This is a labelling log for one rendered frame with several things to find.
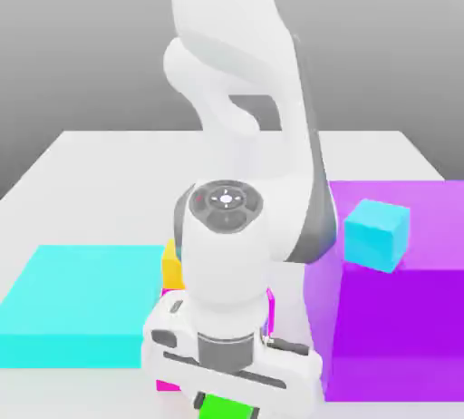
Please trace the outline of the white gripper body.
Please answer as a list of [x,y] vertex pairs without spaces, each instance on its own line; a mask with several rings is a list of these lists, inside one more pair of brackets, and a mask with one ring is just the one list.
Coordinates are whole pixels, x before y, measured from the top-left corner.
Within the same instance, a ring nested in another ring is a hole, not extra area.
[[152,341],[141,348],[142,367],[154,378],[177,384],[185,392],[213,394],[263,411],[312,411],[319,399],[322,359],[255,345],[252,365],[233,374],[208,369],[189,352]]

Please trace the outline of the small green cube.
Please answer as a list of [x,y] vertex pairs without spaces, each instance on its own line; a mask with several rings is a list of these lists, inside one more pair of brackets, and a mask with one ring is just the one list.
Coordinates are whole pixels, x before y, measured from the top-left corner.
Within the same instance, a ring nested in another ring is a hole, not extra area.
[[250,419],[254,408],[226,398],[206,395],[198,419]]

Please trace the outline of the small orange cube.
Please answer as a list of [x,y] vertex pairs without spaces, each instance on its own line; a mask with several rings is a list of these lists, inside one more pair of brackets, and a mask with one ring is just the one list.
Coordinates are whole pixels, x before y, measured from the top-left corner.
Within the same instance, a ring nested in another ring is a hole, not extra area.
[[162,291],[185,288],[182,268],[178,259],[174,239],[169,239],[161,258]]

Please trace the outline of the small cyan cube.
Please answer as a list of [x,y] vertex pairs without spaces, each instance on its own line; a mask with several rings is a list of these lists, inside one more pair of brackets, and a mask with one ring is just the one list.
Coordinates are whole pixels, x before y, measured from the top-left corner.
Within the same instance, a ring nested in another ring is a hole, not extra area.
[[409,246],[409,208],[361,200],[345,218],[343,257],[346,262],[392,273]]

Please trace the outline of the large magenta box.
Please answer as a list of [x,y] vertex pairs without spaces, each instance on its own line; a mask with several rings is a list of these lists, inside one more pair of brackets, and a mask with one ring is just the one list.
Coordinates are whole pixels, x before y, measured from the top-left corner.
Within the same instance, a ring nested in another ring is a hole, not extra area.
[[[273,334],[275,325],[276,300],[270,288],[267,289],[266,293],[268,298],[268,315],[266,322],[263,325],[263,334],[265,336],[271,336]],[[158,391],[180,391],[180,387],[178,385],[168,383],[159,379],[156,380],[156,388]]]

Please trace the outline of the large purple box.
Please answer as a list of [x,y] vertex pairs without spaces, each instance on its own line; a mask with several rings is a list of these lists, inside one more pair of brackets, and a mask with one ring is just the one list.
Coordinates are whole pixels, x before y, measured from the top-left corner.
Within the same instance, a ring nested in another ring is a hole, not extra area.
[[392,273],[347,263],[337,243],[304,275],[329,402],[464,402],[464,180],[335,181],[346,217],[361,200],[411,212]]

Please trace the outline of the large cyan box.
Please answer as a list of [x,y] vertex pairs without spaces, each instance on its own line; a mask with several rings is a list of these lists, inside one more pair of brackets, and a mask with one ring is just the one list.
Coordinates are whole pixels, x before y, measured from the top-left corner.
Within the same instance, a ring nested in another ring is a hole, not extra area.
[[0,368],[138,368],[160,245],[39,247],[0,302]]

